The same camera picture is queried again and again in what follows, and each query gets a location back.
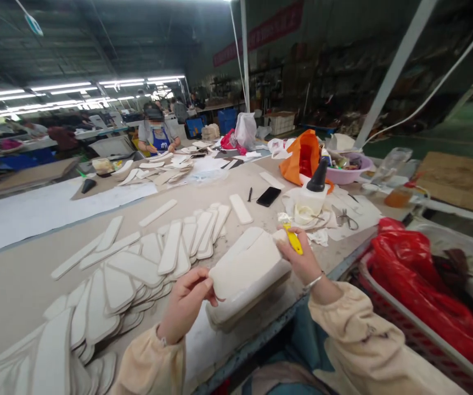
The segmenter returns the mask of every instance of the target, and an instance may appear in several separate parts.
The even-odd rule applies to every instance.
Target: black phone
[[[280,195],[280,189],[269,187],[257,200],[257,203],[264,207],[270,207],[271,203]]]

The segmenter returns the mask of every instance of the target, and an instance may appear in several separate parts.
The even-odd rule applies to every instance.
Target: green floor
[[[413,136],[392,136],[364,147],[368,156],[385,157],[394,147],[412,148],[412,158],[423,159],[429,151],[473,157],[473,102],[466,103],[449,120]]]

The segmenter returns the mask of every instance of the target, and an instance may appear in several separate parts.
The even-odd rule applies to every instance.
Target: pink bowl
[[[337,185],[351,184],[365,171],[369,170],[373,162],[371,159],[358,153],[347,153],[345,157],[350,159],[361,158],[361,168],[359,170],[341,170],[329,167],[326,172],[326,178]]]

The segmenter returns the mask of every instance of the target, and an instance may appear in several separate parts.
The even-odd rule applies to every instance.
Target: blue apron
[[[167,136],[167,133],[165,133],[165,128],[162,128],[161,131],[165,135],[165,139],[157,139],[156,134],[154,133],[154,128],[151,128],[153,132],[153,146],[158,150],[158,151],[167,151],[169,149],[169,145],[171,145],[171,141],[169,140],[169,137]]]

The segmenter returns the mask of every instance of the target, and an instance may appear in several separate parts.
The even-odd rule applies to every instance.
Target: orange bag
[[[319,166],[320,149],[315,131],[305,131],[287,151],[293,154],[279,165],[280,173],[289,182],[302,186],[299,173],[311,178]]]

